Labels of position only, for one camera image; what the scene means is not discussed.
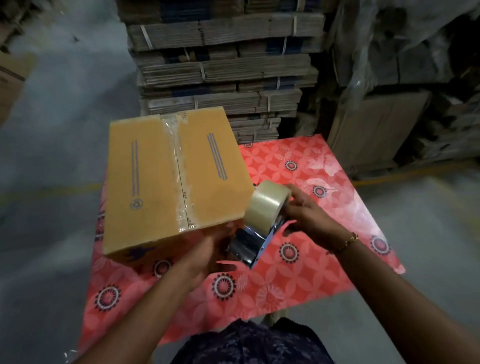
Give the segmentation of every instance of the hand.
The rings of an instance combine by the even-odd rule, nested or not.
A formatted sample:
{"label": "hand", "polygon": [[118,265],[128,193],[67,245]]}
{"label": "hand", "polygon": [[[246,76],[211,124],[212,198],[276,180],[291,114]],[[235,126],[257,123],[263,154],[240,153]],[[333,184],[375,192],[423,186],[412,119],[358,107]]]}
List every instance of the hand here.
{"label": "hand", "polygon": [[289,220],[296,220],[287,226],[283,236],[302,231],[317,245],[328,251],[352,237],[352,233],[333,220],[315,201],[293,184],[286,184],[292,191],[293,200],[285,207],[284,213]]}
{"label": "hand", "polygon": [[219,226],[178,262],[188,271],[191,290],[197,288],[211,273],[232,272],[237,269],[234,264],[217,263],[219,260],[228,260],[226,249],[231,233],[230,224]]}

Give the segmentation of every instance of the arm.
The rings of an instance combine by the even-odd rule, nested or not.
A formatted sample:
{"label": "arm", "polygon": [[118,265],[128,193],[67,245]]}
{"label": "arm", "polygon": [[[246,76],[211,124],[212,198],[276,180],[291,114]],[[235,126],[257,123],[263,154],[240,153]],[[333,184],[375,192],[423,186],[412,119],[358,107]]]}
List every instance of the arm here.
{"label": "arm", "polygon": [[[352,233],[295,186],[286,214],[296,222],[285,235],[305,232],[336,252]],[[353,242],[338,261],[407,363],[480,363],[480,344],[442,310],[396,274],[367,246]]]}
{"label": "arm", "polygon": [[230,230],[220,228],[196,244],[76,363],[145,364],[187,294],[209,273],[235,269],[217,263],[225,260],[220,242]]}

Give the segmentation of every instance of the bracelet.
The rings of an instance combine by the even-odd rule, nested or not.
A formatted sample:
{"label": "bracelet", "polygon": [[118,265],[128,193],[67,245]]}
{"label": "bracelet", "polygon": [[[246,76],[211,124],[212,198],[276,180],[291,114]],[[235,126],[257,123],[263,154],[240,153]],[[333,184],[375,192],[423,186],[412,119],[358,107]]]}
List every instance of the bracelet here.
{"label": "bracelet", "polygon": [[343,243],[343,246],[341,246],[340,248],[334,250],[334,251],[328,251],[327,254],[335,254],[335,255],[339,255],[340,253],[342,253],[345,249],[347,249],[353,242],[357,241],[359,239],[359,235],[356,234],[356,233],[352,233],[352,237],[350,239],[348,239],[346,242]]}

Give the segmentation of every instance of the tape gun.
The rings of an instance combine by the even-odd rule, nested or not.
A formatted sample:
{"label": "tape gun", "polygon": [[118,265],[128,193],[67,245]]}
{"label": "tape gun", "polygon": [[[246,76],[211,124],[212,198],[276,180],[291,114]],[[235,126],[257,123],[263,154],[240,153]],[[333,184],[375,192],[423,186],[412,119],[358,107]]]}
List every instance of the tape gun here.
{"label": "tape gun", "polygon": [[252,269],[285,222],[280,211],[290,197],[291,191],[281,184],[272,181],[260,183],[245,211],[244,227],[237,229],[227,251]]}

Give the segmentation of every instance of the red patterned tablecloth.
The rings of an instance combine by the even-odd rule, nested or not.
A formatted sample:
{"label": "red patterned tablecloth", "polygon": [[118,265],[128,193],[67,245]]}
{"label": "red patterned tablecloth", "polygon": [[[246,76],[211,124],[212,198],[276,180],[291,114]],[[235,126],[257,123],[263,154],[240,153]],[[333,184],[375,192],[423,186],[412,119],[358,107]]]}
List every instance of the red patterned tablecloth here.
{"label": "red patterned tablecloth", "polygon": [[[255,184],[263,180],[294,183],[323,209],[374,250],[395,272],[405,269],[320,135],[240,146]],[[79,349],[85,350],[120,320],[175,263],[144,264],[134,271],[102,255],[104,208],[102,191],[92,270]],[[227,326],[281,308],[316,300],[353,286],[335,256],[303,233],[273,238],[253,270],[210,275],[192,291],[174,316],[160,344]]]}

